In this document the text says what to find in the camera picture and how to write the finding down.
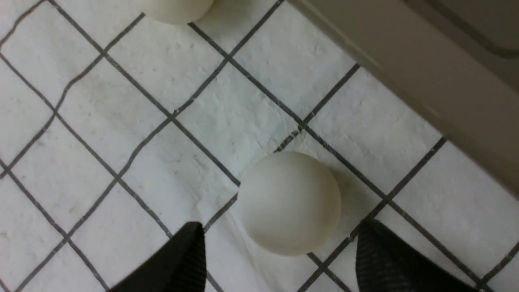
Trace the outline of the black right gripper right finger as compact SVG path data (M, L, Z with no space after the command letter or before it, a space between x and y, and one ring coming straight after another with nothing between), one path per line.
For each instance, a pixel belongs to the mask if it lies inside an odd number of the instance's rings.
M360 292L476 292L378 220L363 220L357 237L356 280Z

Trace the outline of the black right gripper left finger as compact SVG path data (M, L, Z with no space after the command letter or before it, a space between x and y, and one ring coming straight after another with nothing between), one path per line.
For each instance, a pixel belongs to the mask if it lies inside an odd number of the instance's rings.
M187 222L111 292L204 292L206 248L203 225Z

